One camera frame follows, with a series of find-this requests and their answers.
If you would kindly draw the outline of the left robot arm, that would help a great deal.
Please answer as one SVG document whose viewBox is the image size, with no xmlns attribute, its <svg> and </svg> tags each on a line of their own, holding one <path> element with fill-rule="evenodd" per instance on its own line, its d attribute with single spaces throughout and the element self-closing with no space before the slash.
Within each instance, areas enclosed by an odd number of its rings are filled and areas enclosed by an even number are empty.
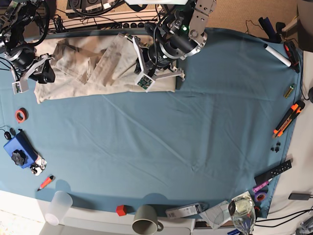
<svg viewBox="0 0 313 235">
<path fill-rule="evenodd" d="M 153 81 L 160 70 L 170 70 L 173 76 L 181 72 L 174 63 L 199 53 L 205 46 L 205 28 L 216 5 L 215 0 L 189 0 L 184 6 L 174 5 L 167 10 L 157 23 L 145 23 L 153 43 L 145 46 L 133 37 L 138 54 L 135 74 Z"/>
</svg>

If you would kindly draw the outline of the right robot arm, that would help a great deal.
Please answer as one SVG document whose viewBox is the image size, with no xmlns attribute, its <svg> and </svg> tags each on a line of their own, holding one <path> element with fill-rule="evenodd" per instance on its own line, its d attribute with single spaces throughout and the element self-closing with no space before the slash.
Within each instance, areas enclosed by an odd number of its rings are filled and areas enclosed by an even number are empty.
<svg viewBox="0 0 313 235">
<path fill-rule="evenodd" d="M 44 31 L 41 38 L 32 43 L 25 41 L 25 27 L 36 17 L 37 9 L 45 8 Z M 6 12 L 0 17 L 1 61 L 7 62 L 15 81 L 28 78 L 47 84 L 55 81 L 55 73 L 49 61 L 50 54 L 36 55 L 36 46 L 41 44 L 49 32 L 50 9 L 45 0 L 12 0 Z"/>
</svg>

